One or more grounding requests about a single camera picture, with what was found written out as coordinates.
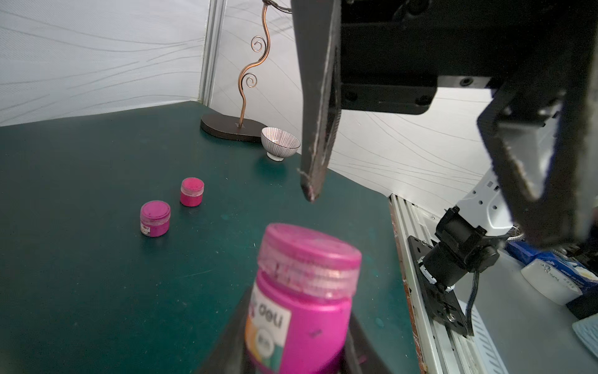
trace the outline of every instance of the pink paint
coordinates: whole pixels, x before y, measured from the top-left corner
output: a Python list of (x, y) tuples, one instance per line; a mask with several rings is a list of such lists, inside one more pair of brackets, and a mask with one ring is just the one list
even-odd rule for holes
[(139, 218), (145, 236), (164, 235), (170, 227), (170, 205), (160, 200), (147, 202), (141, 207)]
[(275, 223), (258, 255), (245, 342), (263, 374), (338, 371), (361, 253), (337, 238)]
[(186, 178), (181, 183), (181, 204), (197, 206), (202, 203), (203, 182), (197, 178)]

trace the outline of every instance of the paint jar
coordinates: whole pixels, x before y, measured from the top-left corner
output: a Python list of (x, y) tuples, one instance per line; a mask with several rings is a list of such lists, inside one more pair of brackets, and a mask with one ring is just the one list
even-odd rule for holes
[(181, 204), (197, 206), (202, 203), (203, 182), (197, 178), (185, 178), (181, 183)]
[(147, 202), (141, 207), (139, 218), (145, 236), (164, 235), (170, 227), (170, 205), (160, 200)]
[(261, 373), (338, 371), (360, 265), (361, 253), (337, 238), (268, 225), (245, 325)]

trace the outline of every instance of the striped bowl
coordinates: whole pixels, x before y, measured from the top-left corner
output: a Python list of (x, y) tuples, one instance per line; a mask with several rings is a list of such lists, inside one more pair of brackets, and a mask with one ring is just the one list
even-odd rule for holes
[(264, 127), (261, 140), (266, 154), (274, 161), (282, 161), (294, 155), (301, 146), (299, 139), (291, 133), (275, 127)]

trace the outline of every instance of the white wall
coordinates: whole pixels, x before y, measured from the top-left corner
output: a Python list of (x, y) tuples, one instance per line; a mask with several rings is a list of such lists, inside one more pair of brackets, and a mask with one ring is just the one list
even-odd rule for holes
[[(278, 1), (289, 6), (288, 0)], [(228, 0), (210, 106), (239, 115), (239, 71), (261, 53), (249, 44), (264, 36), (262, 3)], [(258, 79), (245, 89), (246, 118), (301, 138), (303, 97), (292, 16), (268, 8), (268, 59), (251, 69)], [(344, 110), (329, 167), (385, 195), (396, 193), (436, 214), (453, 206), (490, 166), (475, 120), (490, 102), (487, 90), (438, 89), (422, 115)]]
[(209, 0), (0, 1), (0, 126), (196, 100)]

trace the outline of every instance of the pink jar lid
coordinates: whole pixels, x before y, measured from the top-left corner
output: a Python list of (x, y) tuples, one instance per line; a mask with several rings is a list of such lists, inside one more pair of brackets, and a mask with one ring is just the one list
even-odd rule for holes
[(292, 290), (320, 297), (352, 297), (361, 252), (333, 236), (290, 224), (273, 223), (262, 238), (258, 266)]
[(200, 196), (203, 194), (203, 181), (197, 178), (185, 178), (181, 183), (181, 192), (187, 196)]
[(170, 205), (160, 200), (145, 203), (139, 214), (141, 222), (148, 226), (159, 226), (170, 219)]

